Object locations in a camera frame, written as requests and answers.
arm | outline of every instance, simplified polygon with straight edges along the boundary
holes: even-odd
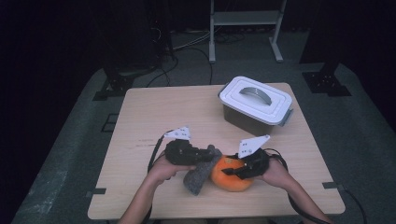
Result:
[[[269,185],[284,189],[296,202],[300,209],[312,217],[332,223],[332,221],[320,210],[312,198],[306,193],[304,188],[298,183],[289,172],[283,167],[280,161],[270,160],[268,170],[257,179],[267,182]],[[304,224],[314,223],[303,217]]]
[[[163,153],[155,161],[119,223],[140,224],[149,211],[155,190],[166,180],[175,176],[177,171],[192,170],[194,166],[179,166],[170,163]]]

orange plush toy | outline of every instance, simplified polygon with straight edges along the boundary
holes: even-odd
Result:
[[[242,180],[236,175],[226,175],[221,170],[226,168],[237,169],[244,166],[244,164],[242,160],[227,158],[227,156],[223,155],[218,163],[216,163],[215,167],[213,167],[210,178],[213,183],[221,189],[226,189],[231,192],[243,191],[250,187],[254,179],[249,178]]]

